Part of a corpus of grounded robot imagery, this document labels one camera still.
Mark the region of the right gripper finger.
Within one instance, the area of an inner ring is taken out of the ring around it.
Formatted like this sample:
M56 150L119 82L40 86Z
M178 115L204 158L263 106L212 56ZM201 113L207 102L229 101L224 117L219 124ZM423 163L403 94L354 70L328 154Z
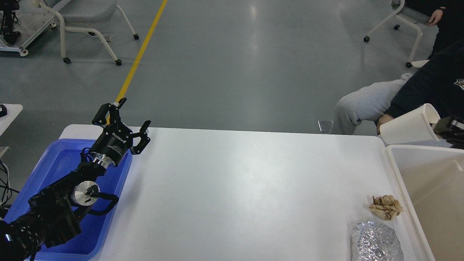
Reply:
M434 133L437 137L451 144L452 148L464 148L464 121L457 116L449 116L434 123Z

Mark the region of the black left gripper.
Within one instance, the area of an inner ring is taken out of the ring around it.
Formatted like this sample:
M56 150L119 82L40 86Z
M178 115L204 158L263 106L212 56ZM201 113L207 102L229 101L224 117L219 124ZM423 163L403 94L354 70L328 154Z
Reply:
M103 132L91 146L90 155L92 162L103 167L117 167L128 149L132 155L139 155L151 141L148 136L151 120L145 121L136 133L121 121L119 110L126 100L122 98L112 104L103 104L92 120L92 124L102 127ZM134 138L140 138L135 146Z

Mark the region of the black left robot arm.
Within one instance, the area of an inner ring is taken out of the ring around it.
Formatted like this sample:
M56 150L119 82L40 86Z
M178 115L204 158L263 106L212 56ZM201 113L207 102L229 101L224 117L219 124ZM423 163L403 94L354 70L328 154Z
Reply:
M42 245L65 244L81 233L80 223L86 215L106 215L116 206L118 196L101 192L97 178L105 175L108 167L117 167L128 151L139 155L150 142L150 120L139 132L132 132L121 121L119 110L126 100L100 107L92 124L103 132L90 148L81 151L75 170L30 197L30 210L15 221L1 221L2 261L33 261Z

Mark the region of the seated person's hand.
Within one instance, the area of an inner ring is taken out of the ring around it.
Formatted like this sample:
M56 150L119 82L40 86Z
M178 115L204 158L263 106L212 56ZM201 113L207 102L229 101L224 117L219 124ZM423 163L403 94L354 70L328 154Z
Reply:
M381 134L381 125L393 120L394 117L392 117L391 115L385 113L383 114L379 119L378 119L378 122L376 124L376 132L377 132L377 135L380 135Z

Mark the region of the second person's hand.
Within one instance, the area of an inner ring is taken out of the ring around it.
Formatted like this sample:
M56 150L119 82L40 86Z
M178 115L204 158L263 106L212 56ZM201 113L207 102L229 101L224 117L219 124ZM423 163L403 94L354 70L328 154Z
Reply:
M444 11L442 9L436 9L434 12L431 14L427 25L428 26L434 26L437 25L443 17Z

